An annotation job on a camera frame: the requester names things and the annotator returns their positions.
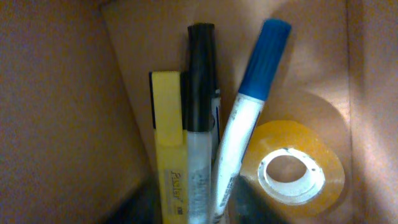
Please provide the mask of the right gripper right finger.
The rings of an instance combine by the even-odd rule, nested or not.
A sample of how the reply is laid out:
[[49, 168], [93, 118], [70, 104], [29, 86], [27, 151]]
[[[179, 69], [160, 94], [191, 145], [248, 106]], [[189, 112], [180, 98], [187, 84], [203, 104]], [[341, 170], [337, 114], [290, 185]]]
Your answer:
[[280, 217], [260, 199], [254, 189], [241, 176], [238, 176], [235, 181], [229, 205], [233, 223], [280, 223]]

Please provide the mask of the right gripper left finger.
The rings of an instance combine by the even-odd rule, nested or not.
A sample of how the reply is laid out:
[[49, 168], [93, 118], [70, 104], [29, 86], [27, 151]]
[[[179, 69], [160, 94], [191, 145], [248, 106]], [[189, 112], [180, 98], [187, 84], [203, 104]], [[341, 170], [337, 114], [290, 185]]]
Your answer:
[[154, 179], [146, 180], [119, 207], [102, 219], [102, 223], [162, 223], [159, 188]]

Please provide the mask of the yellow tape roll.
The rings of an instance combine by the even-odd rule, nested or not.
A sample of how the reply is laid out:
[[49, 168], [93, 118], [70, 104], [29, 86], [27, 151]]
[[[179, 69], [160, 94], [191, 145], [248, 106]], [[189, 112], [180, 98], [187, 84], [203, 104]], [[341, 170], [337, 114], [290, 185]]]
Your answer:
[[288, 219], [324, 212], [337, 202], [345, 185], [338, 156], [315, 131], [287, 120], [254, 130], [240, 175], [256, 198]]

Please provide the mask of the yellow highlighter blue cap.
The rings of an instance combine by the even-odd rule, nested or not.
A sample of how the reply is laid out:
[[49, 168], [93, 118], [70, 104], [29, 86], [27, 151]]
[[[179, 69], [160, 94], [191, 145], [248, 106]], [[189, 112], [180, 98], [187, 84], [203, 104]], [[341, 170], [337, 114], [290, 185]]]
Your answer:
[[150, 72], [150, 96], [163, 223], [187, 222], [187, 148], [181, 74]]

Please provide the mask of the white marker blue cap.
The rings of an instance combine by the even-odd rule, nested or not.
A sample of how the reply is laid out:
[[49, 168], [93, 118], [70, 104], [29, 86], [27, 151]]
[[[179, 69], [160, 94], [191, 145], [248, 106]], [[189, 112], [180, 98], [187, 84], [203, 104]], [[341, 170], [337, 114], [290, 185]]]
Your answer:
[[216, 156], [211, 180], [210, 223], [218, 223], [243, 163], [261, 115], [292, 26], [266, 19], [238, 89]]

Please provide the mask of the brown cardboard box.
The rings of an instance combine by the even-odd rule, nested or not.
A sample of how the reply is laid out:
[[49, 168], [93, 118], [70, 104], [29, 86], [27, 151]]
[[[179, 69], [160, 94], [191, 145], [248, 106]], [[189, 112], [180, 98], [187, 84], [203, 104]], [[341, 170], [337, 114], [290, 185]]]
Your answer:
[[346, 172], [305, 223], [396, 223], [396, 1], [2, 1], [1, 222], [102, 223], [157, 180], [148, 73], [213, 23], [226, 122], [270, 17], [292, 32], [260, 122], [312, 128]]

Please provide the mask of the white marker black cap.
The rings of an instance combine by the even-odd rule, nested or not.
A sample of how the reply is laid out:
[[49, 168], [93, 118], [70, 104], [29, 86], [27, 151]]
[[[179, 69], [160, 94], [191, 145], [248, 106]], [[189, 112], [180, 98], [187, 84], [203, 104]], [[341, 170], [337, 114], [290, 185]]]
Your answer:
[[188, 222], [210, 223], [214, 29], [211, 23], [188, 27], [187, 76]]

